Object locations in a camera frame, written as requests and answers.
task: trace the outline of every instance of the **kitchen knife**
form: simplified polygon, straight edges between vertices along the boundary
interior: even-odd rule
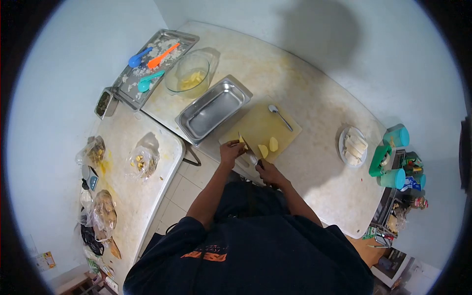
[[[256,154],[254,154],[253,150],[251,149],[251,147],[247,144],[246,140],[244,140],[244,137],[242,137],[242,135],[239,133],[238,131],[238,136],[240,138],[243,139],[244,143],[246,144],[247,146],[247,151],[246,151],[246,154],[248,155],[249,157],[249,160],[251,161],[251,163],[256,166],[256,165],[259,165],[262,169],[264,169],[264,166],[262,164],[262,160],[261,159],[257,159],[256,157]],[[274,184],[269,184],[269,186],[271,186],[274,190],[278,190],[278,187]]]

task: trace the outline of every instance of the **white plate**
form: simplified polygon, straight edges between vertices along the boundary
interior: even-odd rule
[[[359,168],[360,166],[362,166],[365,162],[365,159],[367,158],[367,150],[365,150],[364,154],[362,154],[362,157],[361,157],[361,162],[357,165],[351,165],[347,162],[347,159],[346,157],[343,155],[343,151],[344,151],[344,137],[346,136],[347,132],[349,131],[349,128],[352,128],[354,129],[355,131],[357,131],[357,133],[359,133],[359,135],[365,140],[365,137],[364,135],[362,134],[362,132],[357,129],[356,127],[346,127],[344,128],[343,132],[341,132],[341,136],[339,136],[339,155],[341,156],[341,160],[343,160],[343,162],[346,164],[346,166],[348,167],[351,167],[351,168]]]

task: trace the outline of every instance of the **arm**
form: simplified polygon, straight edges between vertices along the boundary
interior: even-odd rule
[[[198,194],[187,212],[186,216],[191,216],[201,222],[206,230],[208,230],[218,208],[228,175],[235,166],[235,160],[245,152],[243,147],[244,143],[239,143],[239,140],[233,140],[220,146],[221,163],[210,182]]]
[[[302,197],[296,192],[292,183],[286,179],[277,168],[267,162],[265,159],[262,160],[262,169],[259,165],[256,166],[257,172],[261,175],[265,184],[275,184],[284,193],[285,199],[287,200],[287,207],[292,215],[301,215],[313,221],[317,225],[323,227],[320,219],[316,216],[315,212],[305,203]]]

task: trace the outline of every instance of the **plastic spoon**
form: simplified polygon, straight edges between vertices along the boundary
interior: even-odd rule
[[[177,48],[177,46],[179,46],[180,43],[177,43],[175,44],[174,46],[172,46],[171,48],[169,48],[166,52],[164,52],[163,54],[159,55],[158,57],[156,57],[155,59],[151,59],[149,62],[148,62],[148,68],[155,68],[157,67],[160,62],[164,59],[164,57],[166,57],[171,51],[173,51],[175,48]]]
[[[138,82],[138,90],[139,92],[146,92],[149,90],[149,86],[151,86],[151,80],[154,78],[159,78],[165,73],[165,70],[159,71],[155,74],[146,76],[144,78],[141,78]]]
[[[141,56],[143,56],[144,54],[150,52],[151,50],[152,50],[152,47],[148,47],[143,52],[141,52],[139,54],[136,54],[136,55],[133,55],[132,57],[129,58],[128,65],[130,67],[139,67],[139,65],[141,64]]]
[[[292,128],[292,126],[290,126],[290,124],[289,124],[289,123],[284,119],[284,117],[282,117],[282,115],[278,112],[278,108],[277,108],[275,105],[270,104],[270,105],[269,105],[269,110],[270,110],[271,112],[273,112],[273,113],[278,114],[278,115],[282,118],[282,120],[284,120],[285,124],[287,124],[288,129],[290,129],[290,131],[292,131],[292,132],[294,131],[293,128]]]

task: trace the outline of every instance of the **countertop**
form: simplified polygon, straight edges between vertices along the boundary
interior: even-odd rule
[[[114,280],[122,294],[125,277],[136,262],[157,208],[182,161],[184,143],[141,111],[133,113],[121,102],[113,116],[103,119],[96,135],[103,138],[106,151],[100,166],[95,170],[99,180],[95,191],[91,193],[95,197],[102,189],[106,189],[115,205],[117,223],[112,234],[122,259],[114,257],[109,249],[105,249],[103,261],[114,270]],[[146,181],[130,179],[125,175],[129,165],[126,159],[145,135],[146,138],[151,135],[159,143],[158,165]]]
[[[254,94],[250,103],[197,148],[219,162],[218,139],[258,99],[269,95],[303,129],[274,164],[322,222],[336,224],[345,234],[360,238],[384,190],[368,170],[386,128],[343,87],[287,51],[236,31],[199,22],[188,22],[179,31],[200,37],[192,50],[211,47],[220,52],[211,85],[231,74]],[[189,103],[190,100],[167,94],[161,83],[143,110],[188,141],[175,117]],[[366,163],[358,169],[346,167],[339,157],[339,134],[348,125],[360,129],[369,144]]]

